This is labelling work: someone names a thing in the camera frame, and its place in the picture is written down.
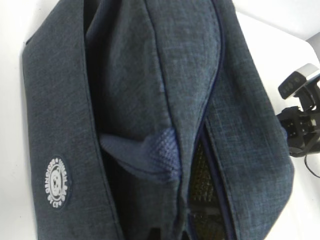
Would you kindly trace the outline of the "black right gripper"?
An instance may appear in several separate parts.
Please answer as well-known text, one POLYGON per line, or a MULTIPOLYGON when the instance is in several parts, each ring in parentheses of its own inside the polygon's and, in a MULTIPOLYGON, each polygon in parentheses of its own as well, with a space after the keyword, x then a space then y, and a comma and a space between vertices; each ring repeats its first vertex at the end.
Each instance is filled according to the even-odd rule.
POLYGON ((320 88, 316 83, 303 86, 295 94, 302 109, 287 107, 277 115, 286 132, 289 154, 299 158, 320 152, 320 88))

